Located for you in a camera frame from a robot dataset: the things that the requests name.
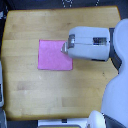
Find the wood grain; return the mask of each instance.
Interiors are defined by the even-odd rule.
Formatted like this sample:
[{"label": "wood grain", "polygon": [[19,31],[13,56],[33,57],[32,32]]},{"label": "wood grain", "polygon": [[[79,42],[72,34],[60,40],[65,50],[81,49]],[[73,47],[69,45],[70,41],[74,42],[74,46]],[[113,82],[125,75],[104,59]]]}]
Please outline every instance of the wood grain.
[{"label": "wood grain", "polygon": [[115,27],[116,7],[10,11],[3,43],[4,109],[10,120],[88,117],[100,111],[111,61],[74,60],[72,71],[38,70],[39,39],[67,40],[76,26]]}]

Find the wooden table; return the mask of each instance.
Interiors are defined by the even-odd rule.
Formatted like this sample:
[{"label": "wooden table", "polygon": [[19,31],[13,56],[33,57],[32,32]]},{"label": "wooden table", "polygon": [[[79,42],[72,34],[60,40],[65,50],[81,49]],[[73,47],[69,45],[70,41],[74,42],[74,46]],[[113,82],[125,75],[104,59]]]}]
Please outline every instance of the wooden table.
[{"label": "wooden table", "polygon": [[3,44],[4,109],[10,120],[88,117],[100,111],[108,62],[74,60],[72,71],[38,70],[39,39],[67,40],[75,26],[115,27],[116,7],[10,11]]}]

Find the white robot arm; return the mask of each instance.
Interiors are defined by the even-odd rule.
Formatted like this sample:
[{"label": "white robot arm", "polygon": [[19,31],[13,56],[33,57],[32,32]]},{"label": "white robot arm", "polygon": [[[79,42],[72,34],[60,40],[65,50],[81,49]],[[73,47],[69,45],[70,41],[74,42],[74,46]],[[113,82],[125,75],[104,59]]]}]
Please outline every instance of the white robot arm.
[{"label": "white robot arm", "polygon": [[115,50],[121,61],[119,74],[106,86],[101,112],[90,114],[87,128],[128,128],[128,19],[117,24],[112,36],[110,40],[107,28],[76,27],[61,49],[71,58],[100,61],[107,61]]}]

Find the wooden tabletop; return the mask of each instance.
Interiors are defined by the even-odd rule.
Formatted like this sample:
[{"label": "wooden tabletop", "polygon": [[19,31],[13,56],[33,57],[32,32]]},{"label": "wooden tabletop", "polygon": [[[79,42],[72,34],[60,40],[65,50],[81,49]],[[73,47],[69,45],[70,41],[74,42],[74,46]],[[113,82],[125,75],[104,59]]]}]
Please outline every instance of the wooden tabletop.
[{"label": "wooden tabletop", "polygon": [[76,26],[115,27],[116,7],[10,11],[3,42],[4,110],[11,120],[88,117],[100,111],[112,62],[74,60],[72,71],[38,70],[39,39],[67,40]]}]

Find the pink towel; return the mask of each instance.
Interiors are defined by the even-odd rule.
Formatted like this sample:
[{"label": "pink towel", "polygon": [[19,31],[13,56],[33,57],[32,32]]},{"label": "pink towel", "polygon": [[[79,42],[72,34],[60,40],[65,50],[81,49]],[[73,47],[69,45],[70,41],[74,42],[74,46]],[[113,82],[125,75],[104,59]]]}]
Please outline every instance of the pink towel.
[{"label": "pink towel", "polygon": [[61,52],[65,41],[40,40],[38,69],[72,70],[72,59]]}]

